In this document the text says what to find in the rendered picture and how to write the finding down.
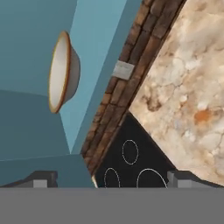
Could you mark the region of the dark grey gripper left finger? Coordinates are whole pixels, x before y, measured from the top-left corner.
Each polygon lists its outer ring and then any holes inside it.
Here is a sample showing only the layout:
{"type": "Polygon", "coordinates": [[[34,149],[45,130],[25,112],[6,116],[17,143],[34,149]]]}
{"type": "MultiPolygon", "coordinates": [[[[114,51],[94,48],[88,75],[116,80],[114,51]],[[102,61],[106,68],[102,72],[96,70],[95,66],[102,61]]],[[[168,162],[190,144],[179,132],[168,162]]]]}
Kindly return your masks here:
{"type": "Polygon", "coordinates": [[[34,171],[26,178],[1,185],[1,188],[54,188],[58,186],[58,173],[56,171],[34,171]]]}

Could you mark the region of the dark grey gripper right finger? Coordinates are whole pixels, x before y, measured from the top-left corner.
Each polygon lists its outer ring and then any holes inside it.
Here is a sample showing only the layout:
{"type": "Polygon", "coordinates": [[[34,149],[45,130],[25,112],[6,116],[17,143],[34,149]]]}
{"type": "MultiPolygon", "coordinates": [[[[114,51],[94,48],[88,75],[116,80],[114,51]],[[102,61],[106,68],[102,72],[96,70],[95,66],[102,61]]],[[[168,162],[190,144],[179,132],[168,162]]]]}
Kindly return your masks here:
{"type": "Polygon", "coordinates": [[[172,188],[222,188],[222,185],[198,178],[190,171],[168,171],[168,186],[172,188]]]}

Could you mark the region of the blue cabinet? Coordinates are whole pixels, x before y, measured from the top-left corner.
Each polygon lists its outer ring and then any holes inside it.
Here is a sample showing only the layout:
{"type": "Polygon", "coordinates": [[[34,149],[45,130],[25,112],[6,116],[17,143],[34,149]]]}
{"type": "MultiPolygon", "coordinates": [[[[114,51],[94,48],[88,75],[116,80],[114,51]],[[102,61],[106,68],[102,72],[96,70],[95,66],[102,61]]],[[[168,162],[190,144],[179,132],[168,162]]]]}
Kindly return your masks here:
{"type": "Polygon", "coordinates": [[[90,187],[81,147],[142,0],[0,0],[0,186],[54,171],[90,187]],[[68,32],[80,58],[75,94],[48,104],[53,48],[68,32]]]}

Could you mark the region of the white bowl with orange rim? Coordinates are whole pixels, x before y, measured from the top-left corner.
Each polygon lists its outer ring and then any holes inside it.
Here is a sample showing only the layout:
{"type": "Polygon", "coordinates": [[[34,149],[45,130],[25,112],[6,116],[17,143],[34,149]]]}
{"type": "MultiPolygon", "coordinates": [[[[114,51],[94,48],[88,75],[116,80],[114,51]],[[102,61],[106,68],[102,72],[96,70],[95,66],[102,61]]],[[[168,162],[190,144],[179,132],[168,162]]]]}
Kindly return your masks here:
{"type": "Polygon", "coordinates": [[[56,114],[71,100],[81,77],[81,62],[67,31],[62,31],[53,49],[48,80],[49,109],[56,114]]]}

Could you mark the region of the black hob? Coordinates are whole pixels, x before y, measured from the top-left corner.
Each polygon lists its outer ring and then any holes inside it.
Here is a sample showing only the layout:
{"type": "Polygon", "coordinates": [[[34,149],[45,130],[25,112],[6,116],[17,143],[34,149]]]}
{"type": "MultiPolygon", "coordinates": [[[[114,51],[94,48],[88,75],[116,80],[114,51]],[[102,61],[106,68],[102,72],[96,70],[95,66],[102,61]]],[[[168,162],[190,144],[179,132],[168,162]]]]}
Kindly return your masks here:
{"type": "Polygon", "coordinates": [[[176,167],[128,113],[94,175],[98,187],[167,188],[176,167]]]}

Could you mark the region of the grey wall socket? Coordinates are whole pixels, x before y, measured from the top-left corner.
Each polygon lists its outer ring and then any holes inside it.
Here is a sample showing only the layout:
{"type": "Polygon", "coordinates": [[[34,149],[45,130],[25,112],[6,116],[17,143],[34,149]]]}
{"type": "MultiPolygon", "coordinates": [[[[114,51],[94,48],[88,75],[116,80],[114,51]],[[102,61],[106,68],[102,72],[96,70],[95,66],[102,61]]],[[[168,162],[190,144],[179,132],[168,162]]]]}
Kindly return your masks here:
{"type": "Polygon", "coordinates": [[[128,80],[134,70],[134,65],[118,60],[112,75],[116,78],[128,80]]]}

